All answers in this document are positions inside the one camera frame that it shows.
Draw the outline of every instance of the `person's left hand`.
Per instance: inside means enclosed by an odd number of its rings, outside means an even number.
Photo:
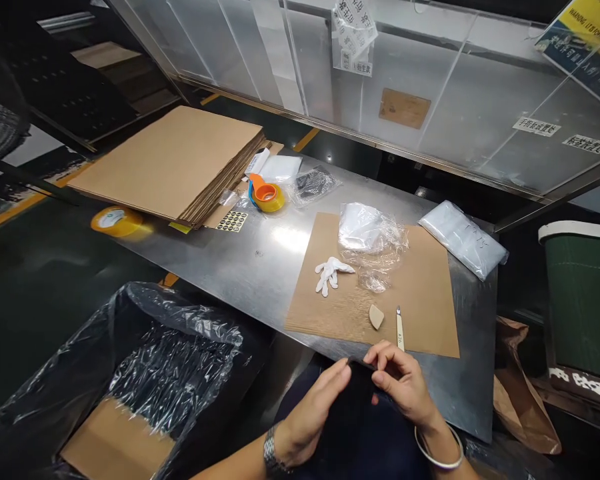
[[[351,367],[341,359],[318,377],[305,397],[275,430],[275,456],[288,468],[309,460],[320,440],[327,415],[338,394],[349,384]]]

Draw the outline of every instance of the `white cotton glove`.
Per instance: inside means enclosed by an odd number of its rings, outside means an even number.
[[[329,260],[321,263],[315,268],[316,273],[322,272],[322,274],[320,274],[320,280],[318,280],[318,284],[315,286],[316,293],[322,290],[322,296],[326,298],[329,294],[327,282],[331,284],[331,288],[338,288],[338,270],[346,273],[355,272],[352,266],[342,263],[335,257],[329,257]]]

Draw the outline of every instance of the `green trash bin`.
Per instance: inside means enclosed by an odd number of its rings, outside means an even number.
[[[547,254],[555,361],[600,377],[600,225],[554,222],[538,238]]]

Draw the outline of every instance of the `white bin rim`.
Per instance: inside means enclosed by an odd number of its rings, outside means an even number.
[[[600,225],[575,220],[553,222],[540,227],[538,230],[538,242],[542,243],[547,238],[556,235],[577,235],[600,239]]]

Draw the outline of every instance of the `hand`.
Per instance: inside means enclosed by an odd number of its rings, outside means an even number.
[[[289,416],[275,430],[273,446],[276,458],[293,468],[309,460],[320,440],[322,428],[333,402],[351,380],[347,359],[324,370]]]
[[[382,340],[369,349],[363,361],[377,368],[371,376],[374,384],[387,392],[418,428],[426,428],[442,418],[431,400],[420,364],[410,354]],[[372,402],[377,404],[377,397]]]

